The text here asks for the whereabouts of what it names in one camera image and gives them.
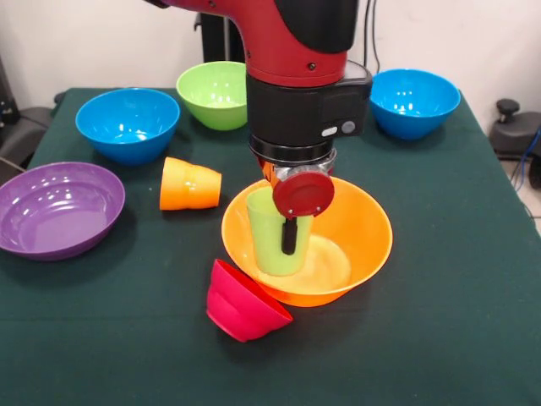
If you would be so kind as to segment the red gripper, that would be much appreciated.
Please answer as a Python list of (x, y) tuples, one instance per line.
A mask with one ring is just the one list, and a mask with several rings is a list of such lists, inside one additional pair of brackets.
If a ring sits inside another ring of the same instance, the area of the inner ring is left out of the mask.
[(331, 204), (335, 187), (331, 180), (334, 157), (322, 162), (285, 167), (259, 158), (264, 178), (270, 183), (271, 198), (285, 217), (281, 232), (281, 251), (293, 255), (297, 246), (297, 217), (318, 216)]

